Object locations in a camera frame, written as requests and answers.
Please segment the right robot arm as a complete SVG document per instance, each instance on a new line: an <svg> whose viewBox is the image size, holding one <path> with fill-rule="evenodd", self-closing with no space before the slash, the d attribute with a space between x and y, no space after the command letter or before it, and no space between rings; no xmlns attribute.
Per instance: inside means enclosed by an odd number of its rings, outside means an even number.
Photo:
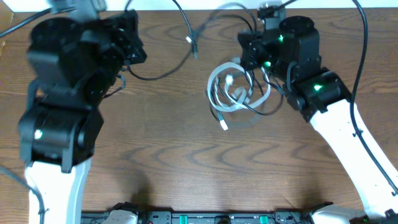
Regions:
<svg viewBox="0 0 398 224"><path fill-rule="evenodd" d="M269 18L264 30L238 34L241 63L283 81L289 105L332 148L363 203L362 210L324 203L309 210L308 223L396 223L397 170L351 102L341 78L322 67L320 35L304 16Z"/></svg>

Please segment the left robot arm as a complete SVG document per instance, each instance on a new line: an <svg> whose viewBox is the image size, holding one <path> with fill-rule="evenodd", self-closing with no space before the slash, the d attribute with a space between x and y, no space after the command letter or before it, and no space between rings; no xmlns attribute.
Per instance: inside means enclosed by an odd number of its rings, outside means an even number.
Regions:
<svg viewBox="0 0 398 224"><path fill-rule="evenodd" d="M80 223L84 188L103 126L100 103L126 65L143 63L138 14L54 17L30 34L35 71L18 131L30 223Z"/></svg>

